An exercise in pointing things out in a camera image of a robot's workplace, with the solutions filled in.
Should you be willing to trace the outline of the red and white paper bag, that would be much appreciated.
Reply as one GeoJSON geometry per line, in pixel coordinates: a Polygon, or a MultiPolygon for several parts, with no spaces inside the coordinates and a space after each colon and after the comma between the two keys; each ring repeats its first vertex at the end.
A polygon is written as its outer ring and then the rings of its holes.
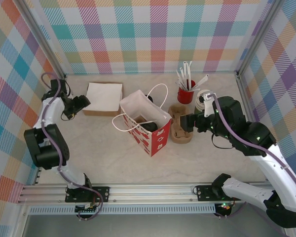
{"type": "Polygon", "coordinates": [[[121,114],[111,120],[117,130],[128,132],[149,156],[166,146],[172,117],[162,109],[164,103],[158,106],[145,97],[141,90],[137,90],[123,98],[119,105],[121,114]],[[146,121],[154,121],[158,129],[154,132],[145,130],[134,121],[139,116],[146,121]]]}

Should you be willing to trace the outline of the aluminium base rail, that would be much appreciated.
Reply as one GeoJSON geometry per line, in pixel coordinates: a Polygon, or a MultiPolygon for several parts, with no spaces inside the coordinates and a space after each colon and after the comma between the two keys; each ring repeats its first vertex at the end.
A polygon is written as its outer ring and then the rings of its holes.
{"type": "MultiPolygon", "coordinates": [[[[185,204],[198,203],[197,183],[94,184],[110,188],[106,204],[185,204]]],[[[65,205],[66,184],[24,186],[19,205],[65,205]]]]}

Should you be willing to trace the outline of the aluminium frame post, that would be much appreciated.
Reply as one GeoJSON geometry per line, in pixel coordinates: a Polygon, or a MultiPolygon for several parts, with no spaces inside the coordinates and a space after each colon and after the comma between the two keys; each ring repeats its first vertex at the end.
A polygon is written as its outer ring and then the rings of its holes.
{"type": "Polygon", "coordinates": [[[235,59],[233,69],[237,77],[241,77],[249,66],[284,2],[285,0],[261,0],[258,4],[249,24],[248,33],[246,33],[240,46],[240,52],[235,59]]]}
{"type": "Polygon", "coordinates": [[[38,44],[41,46],[43,52],[45,53],[47,59],[49,60],[51,66],[53,67],[55,73],[60,77],[63,78],[65,73],[62,70],[56,56],[54,55],[51,47],[49,46],[47,39],[45,38],[42,30],[40,29],[38,23],[36,22],[35,18],[33,17],[30,8],[26,4],[25,0],[14,0],[15,4],[18,5],[18,9],[20,10],[21,14],[24,16],[25,21],[29,25],[30,29],[33,32],[34,37],[38,41],[38,44]]]}

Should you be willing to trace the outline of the red metal mug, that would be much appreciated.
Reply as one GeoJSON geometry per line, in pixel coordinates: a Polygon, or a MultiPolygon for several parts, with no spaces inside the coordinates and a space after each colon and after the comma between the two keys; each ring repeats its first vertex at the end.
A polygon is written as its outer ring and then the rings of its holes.
{"type": "Polygon", "coordinates": [[[189,104],[192,102],[194,91],[185,91],[180,87],[178,89],[177,100],[182,104],[189,104]]]}

